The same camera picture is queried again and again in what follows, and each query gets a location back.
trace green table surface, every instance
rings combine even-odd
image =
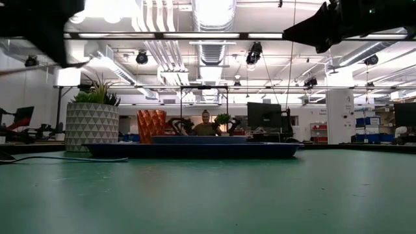
[[[416,155],[296,157],[1,165],[0,233],[416,233]]]

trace potted plant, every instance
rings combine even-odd
[[[116,94],[108,93],[115,83],[104,82],[98,77],[98,81],[92,81],[92,84],[94,89],[90,92],[79,92],[68,103],[65,129],[67,151],[86,152],[88,149],[83,144],[118,141],[120,98]]]
[[[216,116],[214,122],[217,123],[218,125],[226,125],[228,124],[230,119],[231,119],[231,115],[224,113],[224,114],[219,114],[218,116]]]

